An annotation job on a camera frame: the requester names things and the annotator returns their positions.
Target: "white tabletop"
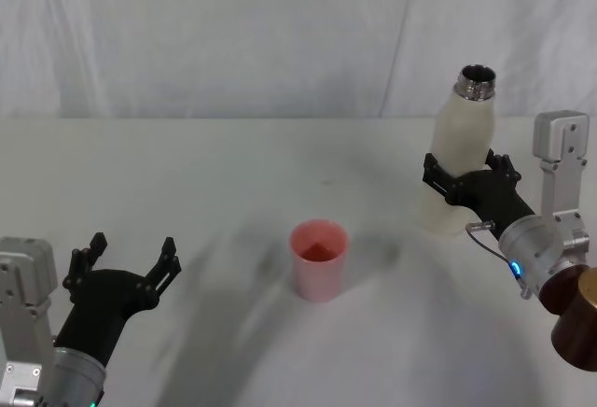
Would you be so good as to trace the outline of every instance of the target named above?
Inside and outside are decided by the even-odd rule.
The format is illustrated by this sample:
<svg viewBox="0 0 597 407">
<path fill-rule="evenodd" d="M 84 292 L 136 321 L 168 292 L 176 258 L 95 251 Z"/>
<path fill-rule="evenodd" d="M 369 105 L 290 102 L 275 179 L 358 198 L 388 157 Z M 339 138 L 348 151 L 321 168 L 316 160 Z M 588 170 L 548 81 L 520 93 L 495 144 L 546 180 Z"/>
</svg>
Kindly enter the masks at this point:
<svg viewBox="0 0 597 407">
<path fill-rule="evenodd" d="M 176 240 L 183 272 L 127 324 L 104 407 L 594 405 L 597 375 L 557 356 L 556 317 L 519 297 L 505 264 L 413 222 L 432 127 L 5 120 L 0 232 L 48 239 L 61 281 L 94 232 L 109 244 L 98 268 L 139 274 Z M 532 131 L 532 119 L 501 119 L 493 148 L 512 156 L 536 209 Z M 581 197 L 591 235 L 596 172 Z M 324 305 L 288 283 L 287 235 L 307 218 L 334 219 L 352 240 L 346 288 Z M 62 288 L 52 301 L 58 331 L 70 303 Z"/>
</svg>

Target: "bottle neck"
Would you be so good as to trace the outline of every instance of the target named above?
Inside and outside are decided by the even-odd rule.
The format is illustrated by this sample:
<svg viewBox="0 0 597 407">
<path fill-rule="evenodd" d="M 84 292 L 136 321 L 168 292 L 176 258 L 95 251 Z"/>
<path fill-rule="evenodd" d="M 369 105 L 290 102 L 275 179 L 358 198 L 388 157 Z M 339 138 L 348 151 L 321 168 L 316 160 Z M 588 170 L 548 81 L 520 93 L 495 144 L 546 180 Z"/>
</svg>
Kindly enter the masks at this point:
<svg viewBox="0 0 597 407">
<path fill-rule="evenodd" d="M 468 101 L 485 101 L 495 96 L 495 72 L 481 64 L 465 66 L 454 85 L 454 92 Z"/>
</svg>

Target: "blue led light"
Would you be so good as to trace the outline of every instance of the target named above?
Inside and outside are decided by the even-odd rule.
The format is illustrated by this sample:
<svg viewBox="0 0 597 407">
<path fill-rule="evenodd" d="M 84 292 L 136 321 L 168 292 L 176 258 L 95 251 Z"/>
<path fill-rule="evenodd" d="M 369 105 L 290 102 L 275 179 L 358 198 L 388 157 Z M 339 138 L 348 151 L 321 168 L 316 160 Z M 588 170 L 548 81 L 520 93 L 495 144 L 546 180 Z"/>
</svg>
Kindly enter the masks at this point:
<svg viewBox="0 0 597 407">
<path fill-rule="evenodd" d="M 522 274 L 521 265 L 518 264 L 516 261 L 510 262 L 510 268 L 512 269 L 512 272 L 514 272 L 514 274 L 516 276 L 520 276 Z"/>
</svg>

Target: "white bottle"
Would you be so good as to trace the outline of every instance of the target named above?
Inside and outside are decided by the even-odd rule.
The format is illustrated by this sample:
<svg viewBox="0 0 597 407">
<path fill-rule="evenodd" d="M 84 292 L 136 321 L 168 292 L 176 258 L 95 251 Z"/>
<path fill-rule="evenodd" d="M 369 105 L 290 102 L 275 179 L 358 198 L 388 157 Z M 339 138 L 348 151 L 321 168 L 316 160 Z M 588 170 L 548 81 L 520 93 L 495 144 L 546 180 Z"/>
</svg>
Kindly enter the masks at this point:
<svg viewBox="0 0 597 407">
<path fill-rule="evenodd" d="M 436 119 L 431 153 L 452 176 L 482 169 L 493 138 L 495 72 L 480 64 L 465 66 L 448 102 Z M 425 228 L 442 234 L 461 232 L 473 212 L 450 206 L 423 185 L 419 218 Z"/>
</svg>

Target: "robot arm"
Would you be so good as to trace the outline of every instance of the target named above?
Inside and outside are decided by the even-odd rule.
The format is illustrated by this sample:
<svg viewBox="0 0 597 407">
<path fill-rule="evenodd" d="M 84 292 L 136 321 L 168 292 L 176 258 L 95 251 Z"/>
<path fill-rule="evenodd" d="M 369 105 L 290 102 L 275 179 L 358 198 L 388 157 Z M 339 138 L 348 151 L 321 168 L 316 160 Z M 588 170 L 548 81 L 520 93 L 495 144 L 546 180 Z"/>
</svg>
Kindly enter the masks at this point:
<svg viewBox="0 0 597 407">
<path fill-rule="evenodd" d="M 90 246 L 74 250 L 62 285 L 73 309 L 52 344 L 47 310 L 56 288 L 51 247 L 45 241 L 0 240 L 0 328 L 7 366 L 0 407 L 95 407 L 104 394 L 105 367 L 127 320 L 155 308 L 180 273 L 174 240 L 164 242 L 146 276 L 93 270 L 107 242 L 96 233 Z"/>
<path fill-rule="evenodd" d="M 542 216 L 516 192 L 521 175 L 510 158 L 490 151 L 489 170 L 452 177 L 427 154 L 423 181 L 446 203 L 473 210 L 489 229 L 519 284 L 560 319 L 552 332 L 558 353 L 578 368 L 597 371 L 597 269 L 587 265 L 589 236 L 578 211 L 587 160 L 589 117 L 573 111 L 535 120 L 534 154 L 544 171 Z"/>
</svg>

